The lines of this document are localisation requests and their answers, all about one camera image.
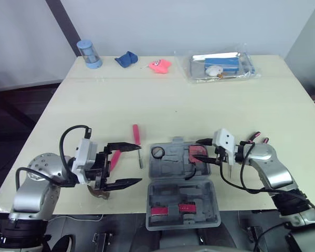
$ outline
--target white table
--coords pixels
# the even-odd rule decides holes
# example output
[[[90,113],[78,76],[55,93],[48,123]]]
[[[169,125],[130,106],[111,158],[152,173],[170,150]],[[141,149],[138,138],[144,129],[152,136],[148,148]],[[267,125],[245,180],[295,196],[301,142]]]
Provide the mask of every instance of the white table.
[[[282,58],[253,56],[261,78],[197,85],[185,81],[173,57],[164,58],[173,63],[166,75],[141,68],[159,57],[140,57],[137,64],[126,69],[114,57],[103,57],[103,66],[95,70],[86,68],[83,59],[77,58],[1,187],[0,212],[11,209],[15,170],[41,153],[58,153],[61,134],[76,124],[90,126],[91,139],[102,150],[108,142],[133,142],[132,124],[137,123],[145,168],[139,169],[136,151],[123,153],[108,181],[130,177],[143,180],[111,192],[107,201],[90,195],[86,186],[63,188],[55,214],[145,213],[150,144],[169,142],[174,136],[195,141],[212,137],[219,128],[227,128],[237,141],[257,130],[262,137],[269,137],[280,161],[315,204],[315,105]],[[74,155],[82,136],[83,130],[67,136],[66,155]],[[218,167],[211,169],[209,178],[221,211],[275,208],[266,193],[250,195],[232,188],[219,177]],[[235,165],[234,183],[239,183],[239,171],[240,166]],[[251,188],[262,187],[251,167],[245,169],[245,180]]]

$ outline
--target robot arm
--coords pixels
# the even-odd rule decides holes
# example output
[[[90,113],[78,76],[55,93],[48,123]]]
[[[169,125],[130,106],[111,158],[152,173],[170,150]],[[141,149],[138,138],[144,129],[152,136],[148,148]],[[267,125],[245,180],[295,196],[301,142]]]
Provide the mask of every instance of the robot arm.
[[[292,251],[315,251],[315,208],[310,206],[271,145],[253,141],[241,141],[236,145],[233,135],[226,129],[215,132],[213,139],[198,140],[197,143],[216,148],[217,159],[195,156],[203,162],[227,162],[229,165],[237,162],[254,167],[264,185],[264,189],[256,191],[269,193],[280,217],[288,224],[291,232],[286,241]]]
[[[114,150],[121,152],[140,149],[131,143],[108,143],[102,152],[97,152],[97,144],[89,137],[91,129],[84,125],[71,127],[86,128],[85,138],[76,148],[75,157],[44,153],[35,157],[27,168],[19,168],[16,173],[17,192],[8,217],[8,224],[0,239],[0,251],[41,252],[46,248],[45,232],[59,198],[61,187],[94,182],[88,185],[94,196],[108,198],[109,191],[121,190],[141,181],[141,178],[125,178],[108,184],[110,161],[108,155]],[[20,170],[27,171],[24,183],[19,185]]]

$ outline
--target pink toy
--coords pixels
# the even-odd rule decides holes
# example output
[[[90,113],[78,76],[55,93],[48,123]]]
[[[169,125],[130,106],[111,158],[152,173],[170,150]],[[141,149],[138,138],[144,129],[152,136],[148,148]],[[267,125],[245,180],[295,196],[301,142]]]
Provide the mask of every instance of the pink toy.
[[[168,73],[168,67],[170,67],[172,64],[165,59],[159,59],[157,61],[153,61],[149,63],[149,68],[154,70],[156,73],[159,74],[166,74]]]

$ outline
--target blue cloth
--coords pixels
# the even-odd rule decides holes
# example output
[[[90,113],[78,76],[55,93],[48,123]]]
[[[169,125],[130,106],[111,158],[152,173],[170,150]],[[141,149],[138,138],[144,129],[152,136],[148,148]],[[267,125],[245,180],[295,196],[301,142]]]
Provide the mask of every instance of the blue cloth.
[[[210,66],[221,66],[223,71],[238,71],[239,59],[233,58],[206,58],[204,60],[204,68],[207,69]]]
[[[127,51],[126,54],[119,58],[115,58],[115,60],[119,63],[123,68],[129,67],[133,63],[138,62],[138,57],[134,53]]]

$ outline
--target dark floor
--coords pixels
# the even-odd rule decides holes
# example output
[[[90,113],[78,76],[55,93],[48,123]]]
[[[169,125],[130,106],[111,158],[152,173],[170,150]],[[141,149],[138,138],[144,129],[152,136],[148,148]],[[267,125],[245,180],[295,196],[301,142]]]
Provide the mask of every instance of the dark floor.
[[[56,86],[50,88],[29,88],[5,91],[1,94],[7,101],[37,121],[45,109]],[[23,147],[31,129],[16,121],[4,110],[0,109],[0,186],[9,169]],[[222,223],[233,238],[237,248],[252,249],[254,243],[249,239],[247,226],[260,226],[263,230],[281,223],[277,211],[254,214],[251,211],[221,212]],[[76,218],[98,219],[99,216],[74,216]],[[0,215],[0,231],[7,215]],[[92,242],[95,233],[113,233],[113,239],[107,252],[129,251],[134,233],[143,224],[144,214],[105,215],[100,222],[77,221],[70,218],[56,218],[48,224],[47,233],[52,235],[50,247],[63,235],[73,234],[76,239],[75,251],[94,251],[96,244]],[[268,251],[288,251],[285,234],[280,227],[268,233],[265,241]],[[160,248],[170,246],[198,245],[196,230],[174,230],[163,232]]]

